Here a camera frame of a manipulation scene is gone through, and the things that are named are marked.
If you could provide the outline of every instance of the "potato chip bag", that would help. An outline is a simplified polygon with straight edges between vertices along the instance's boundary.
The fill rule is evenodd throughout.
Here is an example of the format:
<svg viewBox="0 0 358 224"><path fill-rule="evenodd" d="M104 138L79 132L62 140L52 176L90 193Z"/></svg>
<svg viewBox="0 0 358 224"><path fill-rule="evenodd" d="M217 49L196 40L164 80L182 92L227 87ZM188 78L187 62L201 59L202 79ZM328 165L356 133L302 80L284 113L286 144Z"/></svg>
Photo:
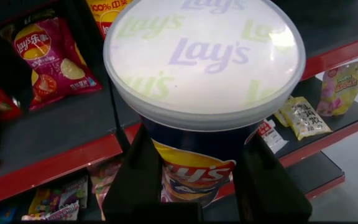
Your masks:
<svg viewBox="0 0 358 224"><path fill-rule="evenodd" d="M103 38L112 22L132 0L86 0Z"/></svg>
<svg viewBox="0 0 358 224"><path fill-rule="evenodd" d="M328 70L323 76L317 112L321 116L345 114L358 94L358 62Z"/></svg>
<svg viewBox="0 0 358 224"><path fill-rule="evenodd" d="M303 96L289 99L280 112L299 141L304 137L332 132Z"/></svg>
<svg viewBox="0 0 358 224"><path fill-rule="evenodd" d="M12 42L16 52L33 69L34 99L30 110L67 95L101 89L83 61L65 19L42 19L22 29L11 25L0 34Z"/></svg>

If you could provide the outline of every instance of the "yellow chip bag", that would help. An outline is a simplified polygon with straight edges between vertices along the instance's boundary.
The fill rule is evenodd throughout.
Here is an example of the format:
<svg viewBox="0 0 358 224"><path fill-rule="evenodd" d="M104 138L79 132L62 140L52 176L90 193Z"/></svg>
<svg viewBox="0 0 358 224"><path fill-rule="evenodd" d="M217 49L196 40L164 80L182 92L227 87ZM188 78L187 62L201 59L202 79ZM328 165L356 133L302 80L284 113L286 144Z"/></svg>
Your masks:
<svg viewBox="0 0 358 224"><path fill-rule="evenodd" d="M289 127L288 123L285 121L284 116L281 114L280 110L278 110L276 113L274 113L274 116L278 119L280 124L282 124L284 127Z"/></svg>
<svg viewBox="0 0 358 224"><path fill-rule="evenodd" d="M302 96L289 99L281 107L280 112L299 141L304 137L332 132L310 103Z"/></svg>
<svg viewBox="0 0 358 224"><path fill-rule="evenodd" d="M105 38L112 22L132 0L86 0L86 2L103 38Z"/></svg>

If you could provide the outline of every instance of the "red shelf edge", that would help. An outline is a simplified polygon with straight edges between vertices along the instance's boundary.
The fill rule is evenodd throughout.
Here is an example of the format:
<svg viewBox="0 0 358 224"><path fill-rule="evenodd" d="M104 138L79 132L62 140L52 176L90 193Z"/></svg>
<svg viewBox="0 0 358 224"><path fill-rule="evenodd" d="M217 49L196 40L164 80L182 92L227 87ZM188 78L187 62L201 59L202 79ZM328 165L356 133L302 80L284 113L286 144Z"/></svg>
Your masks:
<svg viewBox="0 0 358 224"><path fill-rule="evenodd" d="M321 55L308 58L301 80L311 78L320 72L337 67L355 58L358 58L358 40Z"/></svg>
<svg viewBox="0 0 358 224"><path fill-rule="evenodd" d="M120 154L115 135L110 134L57 156L0 177L0 201L50 182L91 164Z"/></svg>

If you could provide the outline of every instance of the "lay's logo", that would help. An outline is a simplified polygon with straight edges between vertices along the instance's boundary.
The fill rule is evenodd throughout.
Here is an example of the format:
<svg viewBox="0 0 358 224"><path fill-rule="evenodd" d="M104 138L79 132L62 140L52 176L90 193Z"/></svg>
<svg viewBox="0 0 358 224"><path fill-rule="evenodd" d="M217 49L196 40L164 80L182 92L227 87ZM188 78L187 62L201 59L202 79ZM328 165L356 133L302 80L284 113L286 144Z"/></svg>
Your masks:
<svg viewBox="0 0 358 224"><path fill-rule="evenodd" d="M14 46L23 59L32 60L45 56L50 50L49 35L35 24L22 29L15 38Z"/></svg>
<svg viewBox="0 0 358 224"><path fill-rule="evenodd" d="M216 184L229 177L236 165L234 160L222 161L153 142L165 161L170 177L192 189L215 187Z"/></svg>

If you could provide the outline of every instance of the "potato chip image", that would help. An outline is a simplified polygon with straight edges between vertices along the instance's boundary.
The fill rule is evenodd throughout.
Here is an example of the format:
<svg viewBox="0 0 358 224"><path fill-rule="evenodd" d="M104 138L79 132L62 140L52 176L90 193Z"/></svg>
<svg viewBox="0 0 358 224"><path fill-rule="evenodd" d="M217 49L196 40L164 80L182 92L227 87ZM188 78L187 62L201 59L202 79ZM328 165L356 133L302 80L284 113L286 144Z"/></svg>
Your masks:
<svg viewBox="0 0 358 224"><path fill-rule="evenodd" d="M84 70L67 58L63 59L62 64L60 64L60 70L63 75L70 80L77 80L85 77Z"/></svg>

